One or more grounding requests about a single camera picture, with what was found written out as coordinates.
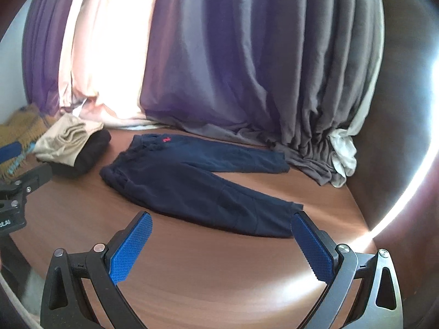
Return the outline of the beige folded garment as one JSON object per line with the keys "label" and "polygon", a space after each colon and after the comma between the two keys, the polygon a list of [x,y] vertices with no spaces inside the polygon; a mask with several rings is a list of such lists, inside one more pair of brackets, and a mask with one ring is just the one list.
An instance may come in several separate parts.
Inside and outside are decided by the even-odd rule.
{"label": "beige folded garment", "polygon": [[103,129],[103,123],[64,114],[35,144],[33,153],[45,162],[73,166],[89,137]]}

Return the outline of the purple grey curtain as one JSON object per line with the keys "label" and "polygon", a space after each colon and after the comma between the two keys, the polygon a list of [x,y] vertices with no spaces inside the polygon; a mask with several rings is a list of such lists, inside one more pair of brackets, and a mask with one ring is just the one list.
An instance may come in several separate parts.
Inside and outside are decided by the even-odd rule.
{"label": "purple grey curtain", "polygon": [[[52,115],[71,2],[33,0],[24,27],[24,91]],[[341,187],[384,34],[382,0],[156,0],[140,105],[151,122],[268,145]]]}

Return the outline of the navy blue sweatpants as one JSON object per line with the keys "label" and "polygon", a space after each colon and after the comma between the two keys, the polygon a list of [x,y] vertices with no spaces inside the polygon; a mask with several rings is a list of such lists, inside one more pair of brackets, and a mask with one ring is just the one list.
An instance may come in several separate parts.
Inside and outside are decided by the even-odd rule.
{"label": "navy blue sweatpants", "polygon": [[126,199],[156,213],[241,235],[288,239],[301,204],[219,176],[288,171],[280,152],[180,134],[141,134],[100,176]]}

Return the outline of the black folded garment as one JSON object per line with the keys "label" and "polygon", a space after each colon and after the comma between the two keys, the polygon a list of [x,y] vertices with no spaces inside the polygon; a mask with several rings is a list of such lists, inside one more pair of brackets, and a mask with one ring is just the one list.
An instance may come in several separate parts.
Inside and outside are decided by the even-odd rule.
{"label": "black folded garment", "polygon": [[77,155],[73,166],[49,162],[53,175],[78,178],[90,172],[109,147],[112,136],[107,129],[94,132]]}

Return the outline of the white sheer curtain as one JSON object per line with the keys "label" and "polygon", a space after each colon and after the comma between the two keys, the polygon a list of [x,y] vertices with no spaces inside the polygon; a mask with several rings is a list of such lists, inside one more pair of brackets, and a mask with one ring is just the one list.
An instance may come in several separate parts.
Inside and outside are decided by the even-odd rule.
{"label": "white sheer curtain", "polygon": [[60,53],[59,107],[110,128],[149,126],[140,105],[156,0],[72,0]]}

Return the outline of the yellow plaid blanket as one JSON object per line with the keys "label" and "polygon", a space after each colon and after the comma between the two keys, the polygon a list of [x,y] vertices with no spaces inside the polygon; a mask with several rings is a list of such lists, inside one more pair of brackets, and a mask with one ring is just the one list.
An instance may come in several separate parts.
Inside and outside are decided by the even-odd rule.
{"label": "yellow plaid blanket", "polygon": [[1,180],[15,177],[26,157],[33,151],[35,143],[56,121],[55,117],[40,112],[35,105],[29,105],[15,111],[1,124],[1,147],[14,142],[19,142],[22,147],[18,156],[1,162]]}

